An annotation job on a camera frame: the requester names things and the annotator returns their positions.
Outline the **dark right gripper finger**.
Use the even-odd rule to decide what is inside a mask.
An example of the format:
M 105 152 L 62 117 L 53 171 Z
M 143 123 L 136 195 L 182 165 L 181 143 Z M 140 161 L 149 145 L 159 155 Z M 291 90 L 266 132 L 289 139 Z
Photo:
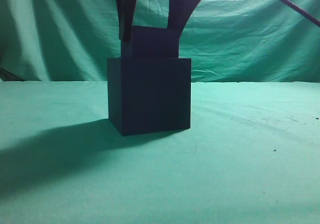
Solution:
M 131 37 L 137 0 L 116 0 L 119 20 L 119 39 L 128 42 Z

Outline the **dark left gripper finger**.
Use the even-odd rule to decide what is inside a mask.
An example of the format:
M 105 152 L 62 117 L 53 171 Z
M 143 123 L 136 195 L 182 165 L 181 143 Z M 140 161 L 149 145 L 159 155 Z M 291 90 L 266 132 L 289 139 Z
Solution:
M 167 28 L 183 31 L 201 0 L 169 0 Z

